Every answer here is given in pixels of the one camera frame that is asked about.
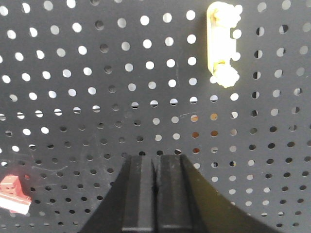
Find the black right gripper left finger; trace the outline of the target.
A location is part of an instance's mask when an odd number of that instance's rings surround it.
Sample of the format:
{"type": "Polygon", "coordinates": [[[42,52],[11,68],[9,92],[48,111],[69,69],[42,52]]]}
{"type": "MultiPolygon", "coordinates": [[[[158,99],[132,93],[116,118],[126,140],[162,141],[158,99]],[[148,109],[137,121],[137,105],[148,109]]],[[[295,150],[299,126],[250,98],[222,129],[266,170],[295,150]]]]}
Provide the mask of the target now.
{"type": "Polygon", "coordinates": [[[142,156],[129,156],[82,233],[154,233],[155,169],[142,156]]]}

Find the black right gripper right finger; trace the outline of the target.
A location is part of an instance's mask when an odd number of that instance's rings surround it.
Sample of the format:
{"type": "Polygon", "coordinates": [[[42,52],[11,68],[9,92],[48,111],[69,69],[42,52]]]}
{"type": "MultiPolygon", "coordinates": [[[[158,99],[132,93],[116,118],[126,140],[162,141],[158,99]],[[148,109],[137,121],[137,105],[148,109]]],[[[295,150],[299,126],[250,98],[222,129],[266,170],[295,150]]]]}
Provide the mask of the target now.
{"type": "Polygon", "coordinates": [[[222,196],[185,155],[164,155],[157,174],[159,233],[275,233],[222,196]]]}

